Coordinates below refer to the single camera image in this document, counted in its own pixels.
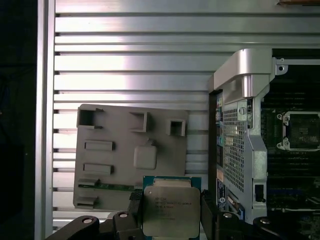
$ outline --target dark background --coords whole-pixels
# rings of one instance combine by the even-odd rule
[[[7,186],[0,194],[1,209],[12,213],[1,210],[0,239],[29,240],[34,234],[37,0],[1,0],[0,30],[0,176]]]

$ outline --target metal bracket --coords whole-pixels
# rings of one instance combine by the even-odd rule
[[[247,101],[239,101],[237,103],[237,118],[238,121],[247,121],[248,105]]]
[[[276,76],[283,75],[288,72],[289,66],[286,65],[284,62],[285,62],[284,58],[281,58],[276,61],[276,65],[275,65],[275,75]]]

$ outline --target metal mesh grille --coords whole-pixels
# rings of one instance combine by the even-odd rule
[[[224,177],[242,192],[244,191],[244,132],[245,121],[238,120],[238,110],[224,111]]]

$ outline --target cpu socket cover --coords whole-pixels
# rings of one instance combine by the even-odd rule
[[[276,117],[283,122],[283,139],[276,145],[278,149],[304,152],[320,150],[320,112],[288,111]]]

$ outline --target horizontal metal slat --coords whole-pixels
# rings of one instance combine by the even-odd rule
[[[53,168],[73,169],[75,168],[75,152],[54,152],[53,153]],[[186,163],[201,163],[207,162],[207,154],[187,154]]]
[[[54,114],[53,115],[54,129],[76,129],[77,128],[77,113]],[[189,131],[208,130],[208,115],[207,114],[189,114],[187,122]]]
[[[229,55],[61,55],[55,71],[214,72]]]
[[[188,177],[201,177],[202,189],[208,189],[208,175],[206,174],[186,174]],[[74,209],[73,205],[73,192],[72,191],[54,191],[53,192],[53,207]]]
[[[266,0],[56,0],[56,13],[320,13],[320,9],[309,7],[281,7]]]
[[[110,214],[109,211],[90,211],[90,210],[77,210],[77,211],[53,211],[52,216],[55,219],[76,219],[81,216],[94,216],[99,220],[106,220],[108,215]]]
[[[60,74],[55,90],[207,91],[210,74]]]
[[[207,92],[59,92],[55,102],[208,102]]]
[[[173,103],[173,102],[130,102],[130,103],[114,103],[114,102],[73,102],[62,103],[56,102],[53,104],[54,110],[61,111],[74,111],[77,110],[82,104],[96,104],[96,105],[111,105],[111,106],[128,106],[138,108],[155,108],[155,109],[171,109],[171,110],[187,110],[187,111],[208,111],[208,103]]]
[[[319,34],[319,17],[294,16],[108,16],[57,17],[57,33],[269,33]]]
[[[223,35],[59,35],[55,37],[55,44],[71,46],[75,45],[134,45],[134,46],[157,46],[168,48],[172,44],[177,46],[210,45],[219,46],[279,46],[290,47],[292,45],[319,45],[320,35],[270,35],[270,34],[228,34]]]
[[[208,163],[206,162],[187,162],[185,165],[186,172],[187,169],[193,172],[201,169],[203,172],[206,172],[208,169]],[[75,173],[74,172],[54,172],[53,173],[53,187],[54,188],[68,188],[73,189],[75,184]]]
[[[246,48],[246,46],[229,45],[226,47],[219,45],[89,45],[89,44],[77,44],[77,45],[56,45],[54,50],[56,52],[190,52],[190,53],[234,53],[240,49]]]
[[[54,133],[54,149],[75,149],[77,144],[77,134]],[[208,150],[207,134],[190,134],[187,136],[187,151],[206,151]]]
[[[237,44],[237,45],[227,45],[221,43],[221,45],[210,45],[210,44],[189,44],[189,45],[173,45],[173,44],[167,44],[167,45],[97,45],[97,44],[77,44],[77,45],[56,45],[55,51],[60,53],[72,53],[72,52],[137,52],[137,53],[149,53],[149,52],[164,52],[164,53],[230,53],[232,55],[234,52],[242,50],[242,49],[250,49],[250,48],[278,48],[278,49],[287,49],[287,48],[294,48],[294,49],[302,49],[302,48],[319,48],[318,43],[312,43],[312,44],[300,44],[300,45],[287,45],[283,44],[282,42],[278,44]]]

